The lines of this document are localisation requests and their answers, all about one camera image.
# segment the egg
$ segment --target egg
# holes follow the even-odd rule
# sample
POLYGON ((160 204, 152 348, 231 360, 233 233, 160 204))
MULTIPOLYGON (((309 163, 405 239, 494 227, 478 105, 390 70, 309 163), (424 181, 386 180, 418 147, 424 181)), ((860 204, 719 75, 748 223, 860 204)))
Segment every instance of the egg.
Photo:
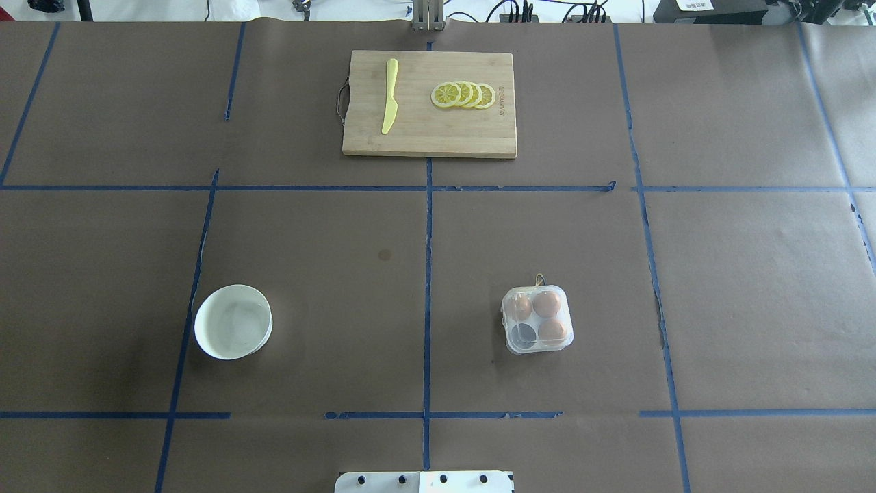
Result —
POLYGON ((567 335, 566 326, 556 318, 545 320, 539 326, 539 340, 550 346, 559 346, 567 335))
POLYGON ((511 314, 517 320, 526 320, 533 314, 533 303, 529 301, 529 296, 523 293, 514 295, 509 303, 511 314))
POLYGON ((539 317, 551 318, 560 312, 561 307, 560 295, 553 291, 542 291, 533 299, 533 308, 539 317))

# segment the yellow knife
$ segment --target yellow knife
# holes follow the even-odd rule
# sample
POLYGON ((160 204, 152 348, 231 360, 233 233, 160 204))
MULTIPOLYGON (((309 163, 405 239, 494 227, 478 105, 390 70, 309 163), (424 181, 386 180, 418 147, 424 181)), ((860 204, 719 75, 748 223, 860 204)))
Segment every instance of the yellow knife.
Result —
POLYGON ((381 132, 386 135, 392 124, 395 123, 395 115, 399 112, 399 104, 395 102, 395 79, 399 75, 399 61, 391 58, 386 61, 386 109, 384 110, 384 126, 381 132))

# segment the white bowl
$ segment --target white bowl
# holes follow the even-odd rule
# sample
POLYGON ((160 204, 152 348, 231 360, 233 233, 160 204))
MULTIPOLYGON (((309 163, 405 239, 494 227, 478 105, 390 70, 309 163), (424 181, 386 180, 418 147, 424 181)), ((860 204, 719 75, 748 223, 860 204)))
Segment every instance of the white bowl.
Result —
POLYGON ((273 317, 258 289, 232 284, 218 289, 194 317, 194 338, 204 353, 219 360, 253 354, 271 337, 273 317))

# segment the white label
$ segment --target white label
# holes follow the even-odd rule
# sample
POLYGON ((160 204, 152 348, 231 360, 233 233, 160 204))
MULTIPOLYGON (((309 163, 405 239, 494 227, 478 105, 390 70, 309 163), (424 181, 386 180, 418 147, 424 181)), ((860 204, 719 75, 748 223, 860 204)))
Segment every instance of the white label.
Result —
POLYGON ((675 0, 678 8, 685 12, 713 11, 711 0, 675 0))

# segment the metal post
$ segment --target metal post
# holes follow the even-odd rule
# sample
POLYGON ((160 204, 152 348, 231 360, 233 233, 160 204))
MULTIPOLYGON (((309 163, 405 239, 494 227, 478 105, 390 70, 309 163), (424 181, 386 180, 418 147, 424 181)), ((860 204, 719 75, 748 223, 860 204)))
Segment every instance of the metal post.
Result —
POLYGON ((411 20, 415 31, 429 30, 429 2, 428 0, 413 0, 413 19, 411 20))
POLYGON ((444 31, 444 0, 429 0, 429 22, 432 31, 444 31))
POLYGON ((92 22, 95 18, 91 17, 91 2, 89 0, 76 0, 79 4, 79 17, 86 21, 92 22))

